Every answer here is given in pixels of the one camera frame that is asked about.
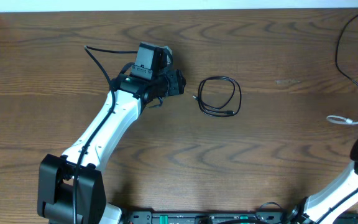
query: white wall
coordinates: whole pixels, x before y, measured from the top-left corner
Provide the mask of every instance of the white wall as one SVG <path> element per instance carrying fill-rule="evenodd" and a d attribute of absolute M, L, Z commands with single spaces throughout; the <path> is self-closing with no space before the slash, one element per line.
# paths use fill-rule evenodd
<path fill-rule="evenodd" d="M 0 12 L 358 7 L 358 0 L 0 0 Z"/>

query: brown tabletop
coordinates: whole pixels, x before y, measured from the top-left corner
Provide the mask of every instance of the brown tabletop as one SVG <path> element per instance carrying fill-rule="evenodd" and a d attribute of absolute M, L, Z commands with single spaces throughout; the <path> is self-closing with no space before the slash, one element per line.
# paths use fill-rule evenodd
<path fill-rule="evenodd" d="M 122 137 L 104 173 L 108 201 L 156 211 L 292 208 L 349 163 L 358 89 L 334 66 L 336 39 L 358 9 L 0 14 L 0 223 L 46 223 L 36 212 L 38 168 L 59 156 L 102 107 L 108 85 L 83 50 L 167 45 L 185 94 L 146 109 Z M 114 77 L 135 55 L 95 52 Z M 358 19 L 339 50 L 358 80 Z M 231 118 L 204 115 L 191 97 L 225 75 L 242 88 Z M 229 85 L 212 83 L 217 103 Z M 352 207 L 358 211 L 358 204 Z"/>

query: wooden table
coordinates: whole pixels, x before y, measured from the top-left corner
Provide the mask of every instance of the wooden table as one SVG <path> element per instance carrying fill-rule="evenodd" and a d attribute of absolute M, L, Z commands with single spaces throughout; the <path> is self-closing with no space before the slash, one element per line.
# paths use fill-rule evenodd
<path fill-rule="evenodd" d="M 146 109 L 104 173 L 108 201 L 156 211 L 285 208 L 321 190 L 349 162 L 358 89 L 334 66 L 336 39 L 358 9 L 0 14 L 0 223 L 46 223 L 36 212 L 38 168 L 96 116 L 108 92 L 85 44 L 168 45 L 185 94 Z M 114 77 L 135 55 L 96 52 Z M 358 19 L 339 51 L 358 80 Z M 212 118 L 191 97 L 207 77 L 241 85 L 240 113 Z M 227 85 L 205 97 L 222 100 Z M 352 208 L 358 211 L 358 204 Z"/>

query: white cable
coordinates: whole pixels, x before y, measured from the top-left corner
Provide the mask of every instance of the white cable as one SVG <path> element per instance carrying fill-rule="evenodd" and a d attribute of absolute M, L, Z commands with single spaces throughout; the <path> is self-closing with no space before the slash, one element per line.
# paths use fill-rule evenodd
<path fill-rule="evenodd" d="M 358 121 L 353 121 L 349 118 L 344 118 L 342 116 L 329 115 L 327 116 L 327 121 L 333 124 L 346 124 L 346 125 L 357 125 Z"/>

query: green tape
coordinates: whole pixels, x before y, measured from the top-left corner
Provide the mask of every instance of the green tape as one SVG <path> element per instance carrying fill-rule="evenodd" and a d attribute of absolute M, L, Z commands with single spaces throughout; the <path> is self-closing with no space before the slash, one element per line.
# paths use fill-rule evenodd
<path fill-rule="evenodd" d="M 168 224 L 168 215 L 161 215 L 160 216 L 160 224 Z"/>
<path fill-rule="evenodd" d="M 240 216 L 240 219 L 248 219 L 248 216 L 242 215 L 242 216 Z"/>

